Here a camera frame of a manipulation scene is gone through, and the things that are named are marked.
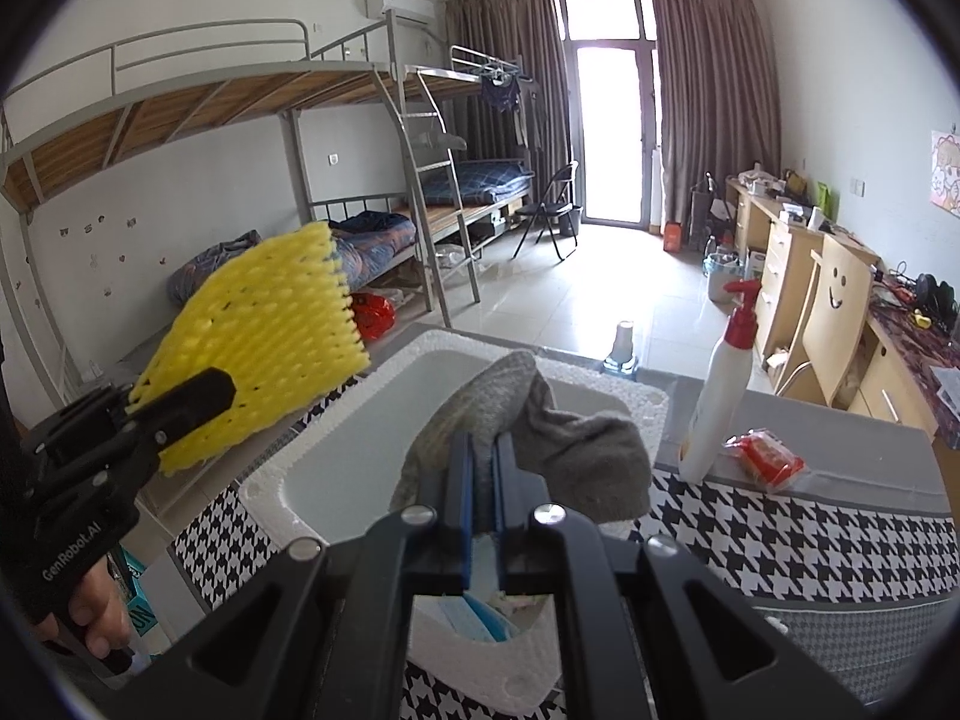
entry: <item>screw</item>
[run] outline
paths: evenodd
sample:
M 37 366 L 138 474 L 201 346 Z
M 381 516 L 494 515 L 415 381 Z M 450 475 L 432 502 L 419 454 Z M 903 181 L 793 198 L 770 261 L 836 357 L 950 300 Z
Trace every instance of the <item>screw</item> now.
M 650 536 L 650 538 L 647 539 L 647 545 L 654 550 L 654 552 L 659 552 L 664 557 L 673 557 L 680 552 L 677 543 L 668 536 Z
M 406 522 L 407 525 L 415 525 L 418 527 L 429 525 L 436 517 L 437 513 L 434 512 L 433 509 L 419 503 L 408 506 L 400 513 L 400 519 Z
M 303 538 L 297 538 L 290 542 L 290 545 L 287 547 L 287 555 L 297 562 L 307 562 L 320 555 L 320 549 L 322 549 L 320 547 L 320 541 L 304 536 Z
M 541 525 L 557 525 L 566 517 L 566 509 L 555 503 L 545 503 L 534 509 L 534 519 Z

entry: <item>glass door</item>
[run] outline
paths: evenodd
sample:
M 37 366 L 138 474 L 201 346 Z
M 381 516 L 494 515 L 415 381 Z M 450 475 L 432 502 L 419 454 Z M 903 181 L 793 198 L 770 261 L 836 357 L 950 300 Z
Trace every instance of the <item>glass door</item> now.
M 656 147 L 652 3 L 558 0 L 584 221 L 650 226 Z

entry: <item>human hand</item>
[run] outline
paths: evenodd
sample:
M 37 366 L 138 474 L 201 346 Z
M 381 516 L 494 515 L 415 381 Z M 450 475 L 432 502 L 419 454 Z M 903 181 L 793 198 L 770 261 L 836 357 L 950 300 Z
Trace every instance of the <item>human hand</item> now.
M 73 621 L 86 627 L 86 649 L 95 658 L 104 659 L 110 650 L 119 650 L 130 642 L 130 617 L 107 571 L 106 557 L 83 576 L 68 608 Z M 54 640 L 59 635 L 54 615 L 48 614 L 35 625 L 34 633 L 40 641 Z

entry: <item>pump dispenser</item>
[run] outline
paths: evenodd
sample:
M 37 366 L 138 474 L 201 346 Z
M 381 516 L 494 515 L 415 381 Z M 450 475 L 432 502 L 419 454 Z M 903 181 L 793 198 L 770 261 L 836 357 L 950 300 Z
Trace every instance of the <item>pump dispenser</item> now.
M 757 338 L 757 297 L 760 281 L 736 281 L 724 287 L 741 293 L 743 302 L 733 310 L 727 331 L 710 356 L 707 381 L 700 393 L 693 418 L 680 445 L 680 479 L 699 485 L 716 460 L 730 426 L 750 384 Z

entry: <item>chair backrest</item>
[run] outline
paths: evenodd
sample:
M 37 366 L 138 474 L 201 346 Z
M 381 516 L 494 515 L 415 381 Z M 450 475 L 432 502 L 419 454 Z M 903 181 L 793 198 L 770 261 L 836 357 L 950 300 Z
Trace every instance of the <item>chair backrest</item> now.
M 870 268 L 832 237 L 824 236 L 820 279 L 803 329 L 803 349 L 827 405 L 832 404 L 856 355 L 871 288 Z
M 550 177 L 550 180 L 547 182 L 547 185 L 544 187 L 544 200 L 549 200 L 550 191 L 557 187 L 557 199 L 559 200 L 566 191 L 573 185 L 573 179 L 577 175 L 577 168 L 580 166 L 580 163 L 576 160 L 568 162 L 566 165 L 557 170 Z

